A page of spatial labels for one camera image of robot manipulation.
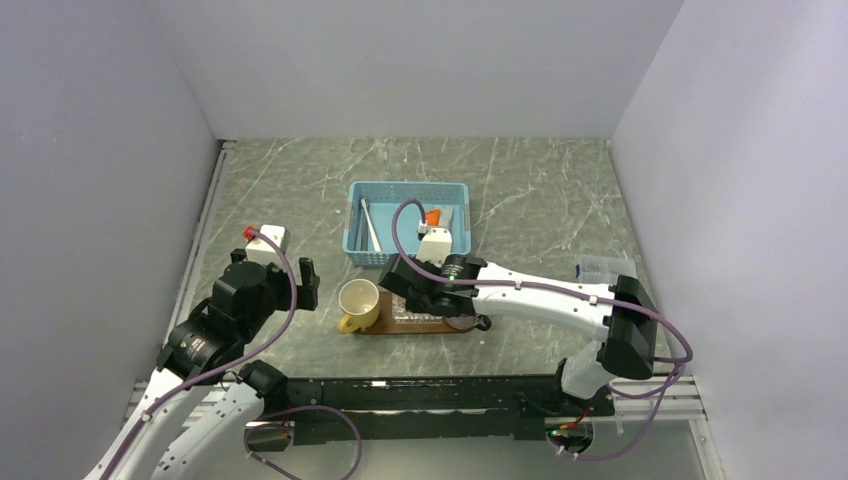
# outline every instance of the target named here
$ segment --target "white box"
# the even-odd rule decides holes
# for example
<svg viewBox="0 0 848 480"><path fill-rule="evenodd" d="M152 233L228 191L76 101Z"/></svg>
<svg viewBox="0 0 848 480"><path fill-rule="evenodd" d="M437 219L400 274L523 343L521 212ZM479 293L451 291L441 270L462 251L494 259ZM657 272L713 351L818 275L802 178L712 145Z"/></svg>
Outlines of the white box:
<svg viewBox="0 0 848 480"><path fill-rule="evenodd" d="M289 246L290 235L285 227L262 225L259 229L259 233L270 238L283 252L285 252ZM281 270L283 269L280 256L277 255L277 252L275 252L274 249L263 240L254 238L247 244L247 247L245 247L244 250L247 253L247 259L251 262L256 262L260 265L274 264L277 268Z"/></svg>

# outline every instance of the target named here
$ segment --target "mug handle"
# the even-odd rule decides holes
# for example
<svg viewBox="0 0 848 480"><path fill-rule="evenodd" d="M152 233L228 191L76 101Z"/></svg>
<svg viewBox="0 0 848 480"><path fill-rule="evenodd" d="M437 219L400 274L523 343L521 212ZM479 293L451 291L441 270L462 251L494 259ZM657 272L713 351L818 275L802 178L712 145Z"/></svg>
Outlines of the mug handle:
<svg viewBox="0 0 848 480"><path fill-rule="evenodd" d="M350 315L345 314L345 316L343 316L342 319L339 320L339 324L338 326L336 326L336 330L338 330L339 333L351 333L357 328L359 328L350 322L350 318Z"/></svg>

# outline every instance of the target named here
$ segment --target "white robotic arm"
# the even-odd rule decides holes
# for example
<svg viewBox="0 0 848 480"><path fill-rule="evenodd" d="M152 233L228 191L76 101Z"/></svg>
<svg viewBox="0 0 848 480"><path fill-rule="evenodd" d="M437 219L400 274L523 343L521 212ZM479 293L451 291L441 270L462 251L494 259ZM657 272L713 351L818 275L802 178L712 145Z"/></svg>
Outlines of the white robotic arm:
<svg viewBox="0 0 848 480"><path fill-rule="evenodd" d="M614 299L656 311L635 278L621 276L615 285L577 284L526 275L465 255L448 255L435 263L411 261L415 267L393 255L379 283L405 298L412 312L444 317L513 315L587 335L589 344L567 359L559 379L569 396L587 400L617 377L644 380L653 375L657 324L607 303ZM585 298L563 295L563 289Z"/></svg>
<svg viewBox="0 0 848 480"><path fill-rule="evenodd" d="M232 263L215 281L212 295L171 331L139 405L85 480L191 478L198 465L214 455L226 433L243 431L263 410L282 410L288 404L288 379L270 365L254 361L239 372L244 383L177 438L224 369L244 359L245 346L272 313L315 310L318 304L320 279L312 260L299 259L302 285L294 284L280 269L275 249L254 240L248 233L253 230L245 231L247 247L230 254ZM266 225L259 232L285 251L284 228Z"/></svg>
<svg viewBox="0 0 848 480"><path fill-rule="evenodd" d="M542 277L534 277L513 272L489 263L480 269L478 280L508 280L526 283L538 282L560 285L580 290L596 298L613 298L609 285L570 284ZM583 300L558 294L549 290L531 288L485 286L477 287L478 294L473 298L474 311L478 315L513 315L534 318L556 326L572 328L589 336L591 341L576 356L565 364L560 383L562 391L577 398L592 398L599 388L616 378L598 362L598 352L609 335L604 319L612 314L609 305L585 302Z"/></svg>

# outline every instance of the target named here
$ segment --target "wooden coaster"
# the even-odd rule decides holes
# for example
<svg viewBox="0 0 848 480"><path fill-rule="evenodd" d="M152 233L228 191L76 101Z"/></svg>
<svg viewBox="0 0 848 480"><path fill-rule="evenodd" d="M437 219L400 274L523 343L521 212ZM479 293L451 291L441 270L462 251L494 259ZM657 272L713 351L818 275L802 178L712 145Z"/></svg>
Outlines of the wooden coaster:
<svg viewBox="0 0 848 480"><path fill-rule="evenodd" d="M357 330L360 335L399 335L408 333L465 333L474 327L459 330L448 325L444 318L430 318L423 321L413 319L395 320L392 313L391 292L380 292L380 316L374 325L366 330Z"/></svg>

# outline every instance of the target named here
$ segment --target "white stick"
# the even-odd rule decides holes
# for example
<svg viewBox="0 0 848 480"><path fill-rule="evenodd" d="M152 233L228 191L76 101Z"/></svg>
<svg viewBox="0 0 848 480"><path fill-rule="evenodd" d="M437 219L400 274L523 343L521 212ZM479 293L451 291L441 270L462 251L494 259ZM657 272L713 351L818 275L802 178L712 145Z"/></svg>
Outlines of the white stick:
<svg viewBox="0 0 848 480"><path fill-rule="evenodd" d="M374 244L374 251L382 252L380 242L377 240L377 231L374 230L374 224L371 223L371 214L368 213L368 202L364 198L360 198L359 203L362 205L362 211L365 212L365 221L368 222L368 233L371 234L371 243Z"/></svg>

